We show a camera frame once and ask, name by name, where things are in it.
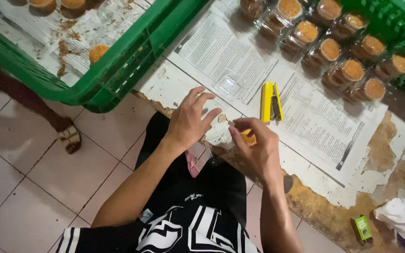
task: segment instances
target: person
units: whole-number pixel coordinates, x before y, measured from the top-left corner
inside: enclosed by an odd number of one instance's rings
[[[0,69],[0,91],[6,93],[27,109],[45,118],[57,131],[57,137],[69,154],[81,147],[81,136],[73,120],[65,118],[49,108],[45,102],[20,81],[5,75]]]
[[[171,120],[160,113],[151,118],[134,172],[102,205],[91,228],[65,229],[57,252],[258,252],[245,230],[244,175],[227,163],[206,164],[196,178],[188,172],[183,153],[221,113],[214,109],[201,120],[204,103],[215,98],[204,89],[192,89]],[[303,252],[284,194],[278,135],[256,118],[234,123],[233,141],[263,184],[263,250]],[[256,145],[244,143],[245,129]]]

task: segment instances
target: pink object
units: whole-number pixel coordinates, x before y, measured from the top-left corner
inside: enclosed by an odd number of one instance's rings
[[[185,158],[187,158],[188,172],[190,172],[193,178],[197,177],[201,169],[196,165],[196,158],[188,151],[185,152]]]

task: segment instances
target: white tiled floor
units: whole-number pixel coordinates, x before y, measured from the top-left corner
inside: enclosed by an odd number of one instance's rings
[[[132,174],[155,112],[131,94],[105,114],[47,103],[82,131],[82,148],[74,155],[66,154],[45,119],[0,93],[0,253],[53,253],[64,228],[89,227]],[[203,149],[191,151],[197,156]],[[262,190],[247,179],[247,192],[247,231],[260,245]],[[292,218],[307,252],[343,252],[297,215]]]

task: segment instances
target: right hand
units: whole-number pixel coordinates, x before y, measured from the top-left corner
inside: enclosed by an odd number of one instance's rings
[[[257,118],[239,118],[229,132],[240,154],[250,163],[264,184],[282,184],[283,176],[279,160],[279,136]],[[256,135],[257,144],[248,147],[240,132],[251,129],[248,136]]]

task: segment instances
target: left hand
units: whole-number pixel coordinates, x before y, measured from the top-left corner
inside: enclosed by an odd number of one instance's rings
[[[210,123],[221,113],[221,108],[213,109],[201,120],[202,107],[205,102],[215,98],[214,94],[201,93],[205,89],[204,86],[191,89],[179,107],[173,112],[168,132],[162,142],[172,149],[177,156],[207,133],[211,128]]]

